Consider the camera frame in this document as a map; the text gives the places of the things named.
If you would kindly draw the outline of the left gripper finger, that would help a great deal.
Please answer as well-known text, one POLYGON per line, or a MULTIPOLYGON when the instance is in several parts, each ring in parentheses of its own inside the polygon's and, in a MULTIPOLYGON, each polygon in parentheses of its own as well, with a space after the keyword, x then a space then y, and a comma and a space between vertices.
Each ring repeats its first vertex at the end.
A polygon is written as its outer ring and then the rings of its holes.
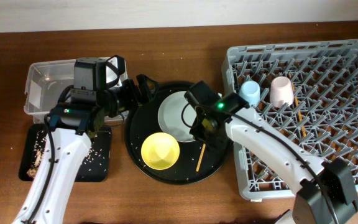
POLYGON ((150 93, 157 93, 159 91, 159 83, 149 77, 146 77, 146 84, 149 88, 150 93))
POLYGON ((139 103, 146 103, 150 100, 153 83, 151 79, 144 74, 137 75, 136 79, 140 93, 139 103))

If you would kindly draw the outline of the light grey plate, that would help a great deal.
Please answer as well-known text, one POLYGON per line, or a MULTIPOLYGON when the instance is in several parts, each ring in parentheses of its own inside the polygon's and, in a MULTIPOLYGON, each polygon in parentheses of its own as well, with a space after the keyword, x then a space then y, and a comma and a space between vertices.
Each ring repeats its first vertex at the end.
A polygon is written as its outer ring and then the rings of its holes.
POLYGON ((168 93, 158 109, 160 129, 173 136, 178 142, 194 141, 190 128, 181 119, 181 112, 188 103, 184 97, 186 91, 168 93))

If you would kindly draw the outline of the blue plastic cup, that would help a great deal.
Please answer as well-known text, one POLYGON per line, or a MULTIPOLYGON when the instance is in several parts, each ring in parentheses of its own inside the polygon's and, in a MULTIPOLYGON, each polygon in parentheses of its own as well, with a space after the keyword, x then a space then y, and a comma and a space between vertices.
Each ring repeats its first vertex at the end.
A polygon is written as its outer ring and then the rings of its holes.
POLYGON ((253 80, 244 82, 239 90, 239 96, 250 106, 257 107, 260 101, 259 84, 253 80))

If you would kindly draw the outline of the yellow bowl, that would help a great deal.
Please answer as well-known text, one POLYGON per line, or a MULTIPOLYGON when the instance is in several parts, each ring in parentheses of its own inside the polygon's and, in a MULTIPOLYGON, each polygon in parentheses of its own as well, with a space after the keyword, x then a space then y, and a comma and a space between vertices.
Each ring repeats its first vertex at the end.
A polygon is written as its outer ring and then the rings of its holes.
POLYGON ((153 133, 142 143, 140 153, 146 166, 154 170, 165 170, 178 160, 180 145, 170 134, 153 133))

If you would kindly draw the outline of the pink plastic cup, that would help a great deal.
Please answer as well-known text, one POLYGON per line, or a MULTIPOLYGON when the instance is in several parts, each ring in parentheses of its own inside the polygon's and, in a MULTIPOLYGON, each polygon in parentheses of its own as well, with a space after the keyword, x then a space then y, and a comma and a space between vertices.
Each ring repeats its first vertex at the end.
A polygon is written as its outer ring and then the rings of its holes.
POLYGON ((293 102, 294 93, 290 79, 284 76, 274 78, 270 87, 270 104, 281 108, 285 103, 290 106, 293 102))

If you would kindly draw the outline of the food scraps pile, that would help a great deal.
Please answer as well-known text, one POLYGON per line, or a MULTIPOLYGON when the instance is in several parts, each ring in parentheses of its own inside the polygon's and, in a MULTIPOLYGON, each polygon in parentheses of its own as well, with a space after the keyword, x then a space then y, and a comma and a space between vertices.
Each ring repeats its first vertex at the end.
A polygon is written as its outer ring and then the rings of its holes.
POLYGON ((44 136, 35 141, 34 148, 32 150, 31 160, 30 160, 30 168, 26 172, 27 176, 31 179, 35 178, 40 163, 42 162, 46 140, 47 137, 44 136))

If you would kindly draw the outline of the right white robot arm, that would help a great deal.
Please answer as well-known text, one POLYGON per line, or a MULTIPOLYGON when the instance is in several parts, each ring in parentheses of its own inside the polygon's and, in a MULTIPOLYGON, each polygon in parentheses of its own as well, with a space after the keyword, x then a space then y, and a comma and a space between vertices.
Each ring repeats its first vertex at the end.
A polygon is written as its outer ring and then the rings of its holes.
POLYGON ((196 111, 190 133, 208 146, 230 139, 270 167, 295 196, 276 223, 346 223, 358 212, 354 179, 342 159, 326 162, 289 140, 239 95, 185 93, 196 111))

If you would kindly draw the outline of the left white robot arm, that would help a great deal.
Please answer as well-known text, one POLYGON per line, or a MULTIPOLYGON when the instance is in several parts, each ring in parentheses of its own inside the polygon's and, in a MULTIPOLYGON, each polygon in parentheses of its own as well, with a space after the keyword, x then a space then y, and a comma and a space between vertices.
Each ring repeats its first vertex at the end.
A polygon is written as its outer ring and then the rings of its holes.
POLYGON ((125 73, 126 61, 118 55, 76 59, 73 84, 44 116, 47 142, 42 161, 14 223, 62 223, 80 165, 105 118, 155 98, 158 82, 140 74, 120 83, 125 73))

